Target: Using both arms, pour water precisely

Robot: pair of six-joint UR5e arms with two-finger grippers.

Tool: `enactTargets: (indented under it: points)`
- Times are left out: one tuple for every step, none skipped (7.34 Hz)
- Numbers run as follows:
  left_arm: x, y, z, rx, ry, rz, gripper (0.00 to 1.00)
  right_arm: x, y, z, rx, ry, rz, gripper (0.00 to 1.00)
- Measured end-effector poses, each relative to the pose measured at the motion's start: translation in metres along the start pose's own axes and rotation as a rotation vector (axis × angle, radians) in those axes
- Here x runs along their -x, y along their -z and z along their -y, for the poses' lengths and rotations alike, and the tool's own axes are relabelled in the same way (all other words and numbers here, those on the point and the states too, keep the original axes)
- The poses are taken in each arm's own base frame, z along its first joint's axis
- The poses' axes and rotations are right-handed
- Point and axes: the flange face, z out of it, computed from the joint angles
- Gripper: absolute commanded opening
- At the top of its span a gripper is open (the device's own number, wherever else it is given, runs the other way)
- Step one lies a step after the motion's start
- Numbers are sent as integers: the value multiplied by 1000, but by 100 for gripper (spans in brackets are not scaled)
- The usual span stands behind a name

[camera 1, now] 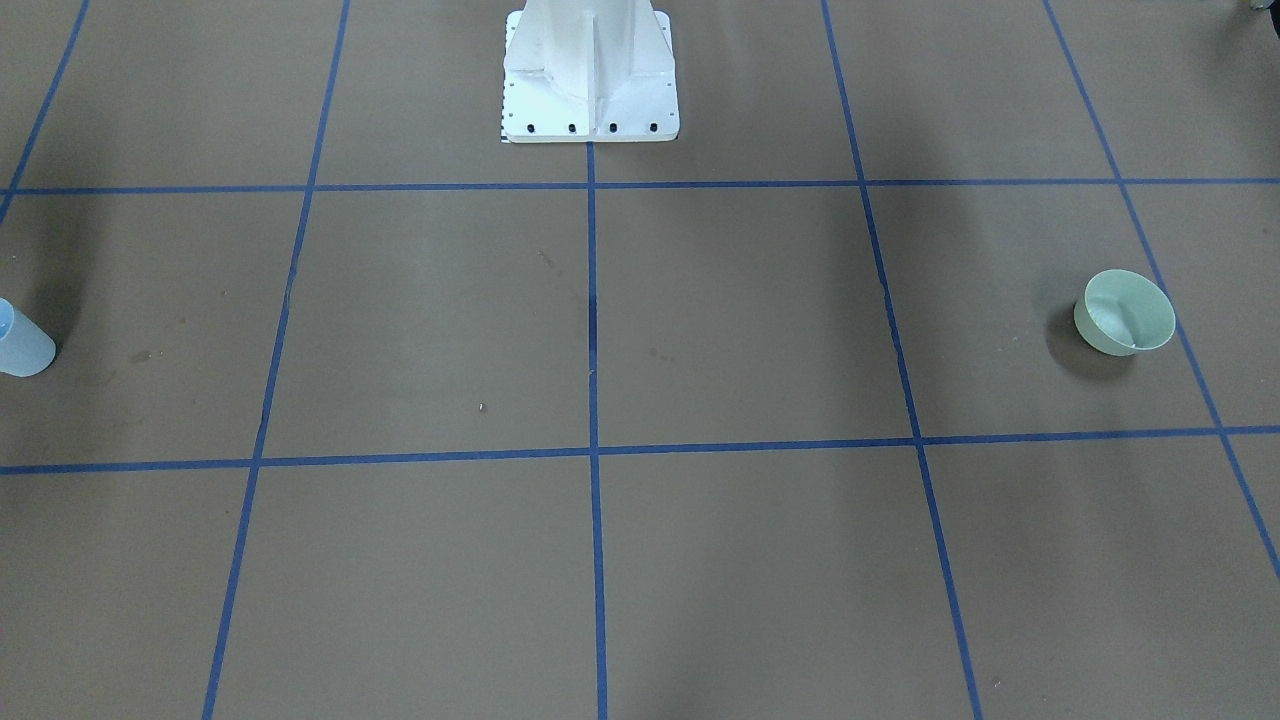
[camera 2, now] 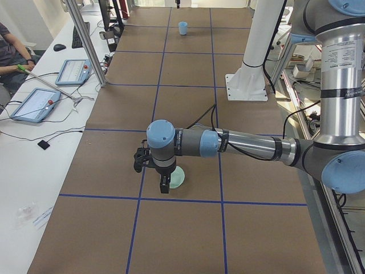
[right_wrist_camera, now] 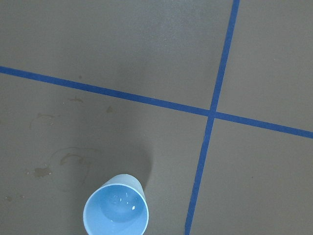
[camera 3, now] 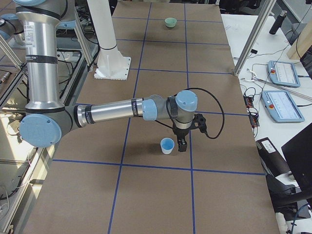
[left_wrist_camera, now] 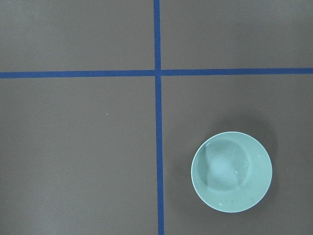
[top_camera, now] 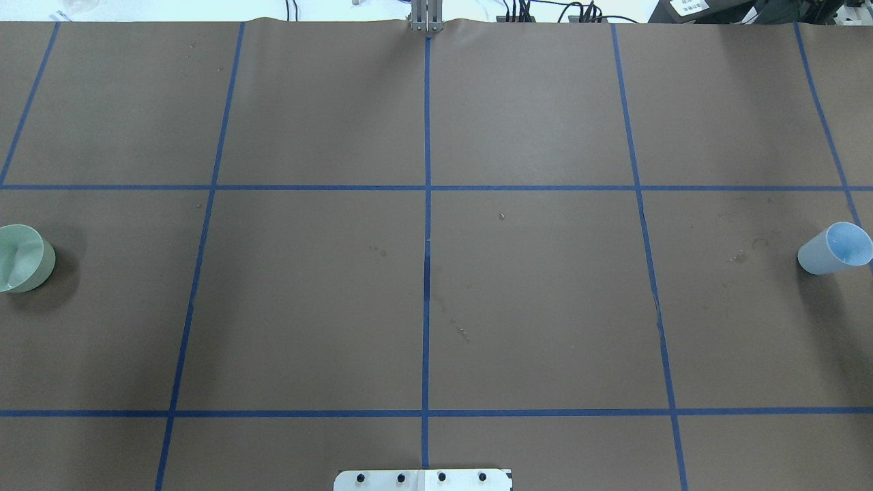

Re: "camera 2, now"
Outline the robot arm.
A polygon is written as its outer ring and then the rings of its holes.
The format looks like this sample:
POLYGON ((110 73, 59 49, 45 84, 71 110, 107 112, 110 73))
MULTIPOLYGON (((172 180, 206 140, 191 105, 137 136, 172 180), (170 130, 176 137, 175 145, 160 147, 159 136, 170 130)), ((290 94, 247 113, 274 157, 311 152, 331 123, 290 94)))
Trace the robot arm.
POLYGON ((283 162, 343 194, 364 190, 364 139, 359 133, 364 2, 295 1, 289 39, 322 46, 318 136, 277 138, 196 124, 184 129, 155 120, 147 128, 148 147, 135 156, 135 170, 154 168, 161 176, 160 191, 166 194, 178 156, 230 152, 283 162))

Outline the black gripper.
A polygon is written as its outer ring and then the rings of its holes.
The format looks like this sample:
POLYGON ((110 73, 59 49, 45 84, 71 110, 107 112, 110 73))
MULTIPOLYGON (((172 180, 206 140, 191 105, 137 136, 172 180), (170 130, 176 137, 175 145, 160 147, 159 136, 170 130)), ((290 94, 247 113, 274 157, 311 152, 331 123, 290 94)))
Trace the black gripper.
POLYGON ((169 185, 171 182, 171 174, 175 170, 175 163, 166 166, 166 167, 156 167, 156 171, 161 175, 160 176, 160 193, 161 194, 168 194, 169 193, 169 185))

